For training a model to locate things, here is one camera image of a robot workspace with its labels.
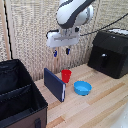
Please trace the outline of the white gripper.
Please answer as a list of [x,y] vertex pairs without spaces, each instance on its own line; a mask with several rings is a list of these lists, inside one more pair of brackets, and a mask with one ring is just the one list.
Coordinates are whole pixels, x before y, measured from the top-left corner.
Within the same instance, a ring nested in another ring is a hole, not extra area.
[[[74,27],[71,29],[56,29],[50,30],[47,34],[46,45],[54,48],[54,57],[57,57],[57,50],[55,47],[74,45],[79,42],[79,28]],[[66,48],[66,55],[70,53],[70,46]]]

